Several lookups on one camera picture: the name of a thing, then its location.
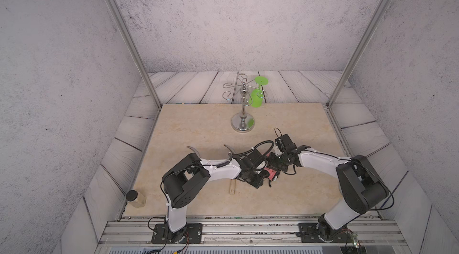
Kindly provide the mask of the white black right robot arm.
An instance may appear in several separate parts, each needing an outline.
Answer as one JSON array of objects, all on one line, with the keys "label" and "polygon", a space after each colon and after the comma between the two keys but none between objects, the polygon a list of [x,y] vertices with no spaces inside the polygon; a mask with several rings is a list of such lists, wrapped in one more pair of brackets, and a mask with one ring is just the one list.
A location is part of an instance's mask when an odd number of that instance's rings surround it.
[{"label": "white black right robot arm", "polygon": [[343,197],[319,218],[317,228],[323,236],[341,230],[390,196],[388,187],[369,160],[362,155],[336,157],[315,149],[296,149],[283,153],[277,150],[269,154],[268,164],[278,169],[290,165],[315,169],[338,179]]}]

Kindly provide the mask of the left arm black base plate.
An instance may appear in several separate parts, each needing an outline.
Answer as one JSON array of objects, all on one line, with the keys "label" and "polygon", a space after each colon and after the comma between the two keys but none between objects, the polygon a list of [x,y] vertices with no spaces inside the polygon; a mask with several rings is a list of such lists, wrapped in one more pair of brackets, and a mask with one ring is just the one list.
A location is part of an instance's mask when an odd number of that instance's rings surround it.
[{"label": "left arm black base plate", "polygon": [[200,244],[202,242],[203,224],[187,223],[177,232],[172,232],[165,223],[156,224],[151,239],[152,244]]}]

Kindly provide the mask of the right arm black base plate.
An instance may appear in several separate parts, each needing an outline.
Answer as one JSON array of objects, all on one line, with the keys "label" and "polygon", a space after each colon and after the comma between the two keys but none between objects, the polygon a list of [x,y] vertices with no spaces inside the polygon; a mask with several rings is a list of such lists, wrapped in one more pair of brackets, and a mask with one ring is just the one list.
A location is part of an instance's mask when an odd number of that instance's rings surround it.
[{"label": "right arm black base plate", "polygon": [[302,243],[350,243],[351,231],[345,227],[334,230],[319,223],[300,223],[295,233]]}]

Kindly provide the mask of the pink fluffy rag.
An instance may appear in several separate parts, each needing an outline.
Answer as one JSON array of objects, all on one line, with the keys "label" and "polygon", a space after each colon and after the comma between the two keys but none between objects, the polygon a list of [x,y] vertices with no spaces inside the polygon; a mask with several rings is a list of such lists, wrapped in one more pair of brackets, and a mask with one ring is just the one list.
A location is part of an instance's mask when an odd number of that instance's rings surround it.
[{"label": "pink fluffy rag", "polygon": [[266,165],[264,167],[264,170],[268,171],[269,173],[269,180],[275,181],[277,177],[280,175],[281,172],[281,167],[280,167],[280,161],[277,158],[276,154],[271,152],[269,156],[266,159]]}]

